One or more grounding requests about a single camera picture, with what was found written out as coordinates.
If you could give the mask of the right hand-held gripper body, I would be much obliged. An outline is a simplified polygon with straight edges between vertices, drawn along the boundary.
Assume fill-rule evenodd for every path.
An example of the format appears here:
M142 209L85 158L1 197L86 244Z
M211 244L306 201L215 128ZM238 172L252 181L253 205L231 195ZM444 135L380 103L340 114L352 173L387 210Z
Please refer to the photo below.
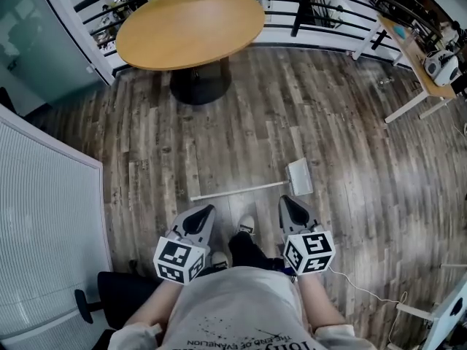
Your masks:
M326 271L336 254L332 232L321 225L289 233L284 241L285 270L296 276Z

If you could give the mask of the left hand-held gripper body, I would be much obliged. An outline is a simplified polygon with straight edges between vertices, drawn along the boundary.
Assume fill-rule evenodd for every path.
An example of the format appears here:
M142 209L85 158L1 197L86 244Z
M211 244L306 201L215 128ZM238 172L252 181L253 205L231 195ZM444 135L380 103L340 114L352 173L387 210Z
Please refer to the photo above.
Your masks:
M208 244L197 244L189 233L171 228L166 237L159 238L153 264L159 278L187 285L206 267L209 252Z

